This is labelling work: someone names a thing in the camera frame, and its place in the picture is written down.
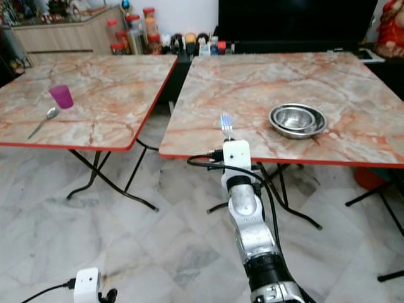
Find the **marble floor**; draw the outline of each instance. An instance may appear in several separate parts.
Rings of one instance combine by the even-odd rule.
[[[157,146],[168,121],[157,107],[140,138]],[[140,153],[138,145],[113,153],[103,172],[125,184]],[[104,290],[118,289],[117,303],[249,302],[227,210],[206,214],[225,200],[220,172],[148,151],[130,192],[159,213],[100,179],[67,201],[89,176],[64,150],[0,149],[0,302],[19,303],[92,266],[104,274]],[[288,266],[307,292],[317,302],[404,302],[403,278],[376,280],[404,269],[404,238],[377,196],[345,207],[364,192],[352,170],[291,167],[285,182],[291,207],[323,225],[318,231],[277,208]],[[404,220],[398,194],[387,197]],[[269,214],[266,194],[263,203]],[[60,289],[32,302],[73,302],[73,293]]]

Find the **television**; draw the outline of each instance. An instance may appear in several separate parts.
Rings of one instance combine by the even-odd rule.
[[[377,0],[219,0],[218,36],[275,51],[346,47],[363,40],[376,4]]]

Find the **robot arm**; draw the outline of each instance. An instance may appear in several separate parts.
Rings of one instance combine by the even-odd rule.
[[[224,164],[251,170],[247,141],[223,144]],[[261,200],[254,193],[254,180],[247,174],[225,170],[222,185],[230,194],[229,212],[236,230],[236,243],[249,279],[252,303],[301,302],[299,286],[282,260],[281,252],[263,218]]]

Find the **marble tabletop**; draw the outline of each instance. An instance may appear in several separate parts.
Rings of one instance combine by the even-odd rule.
[[[131,149],[176,56],[63,55],[0,89],[0,145],[80,150]],[[27,139],[67,85],[74,106]]]
[[[268,113],[300,103],[321,110],[327,130],[308,140],[275,132]],[[160,147],[167,158],[221,148],[219,116],[255,161],[404,167],[404,102],[354,55],[298,53],[197,57]]]

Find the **red table edge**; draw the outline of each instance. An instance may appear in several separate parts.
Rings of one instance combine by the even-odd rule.
[[[162,158],[173,160],[187,160],[187,155],[167,155],[159,152]],[[404,163],[370,163],[354,161],[326,161],[326,160],[299,160],[299,159],[278,159],[278,158],[252,158],[253,162],[281,163],[281,164],[306,164],[306,165],[338,165],[350,167],[380,167],[384,169],[404,169]]]
[[[132,149],[134,143],[136,142],[136,139],[138,139],[138,136],[143,129],[143,126],[145,126],[152,110],[154,109],[154,106],[160,98],[160,95],[165,87],[165,84],[167,83],[168,79],[171,76],[172,71],[174,70],[175,65],[177,64],[178,57],[175,59],[174,63],[171,66],[171,69],[165,78],[162,86],[160,87],[160,90],[157,93],[157,96],[155,97],[152,105],[149,108],[149,111],[146,113],[145,118],[143,119],[142,123],[139,126],[139,129],[137,133],[135,134],[132,142],[127,146],[127,147],[96,147],[96,146],[74,146],[74,145],[52,145],[52,144],[33,144],[33,143],[12,143],[12,142],[0,142],[0,146],[14,146],[14,147],[31,147],[31,148],[53,148],[53,149],[63,149],[63,150],[95,150],[95,151],[100,151],[100,152],[128,152],[129,150]]]

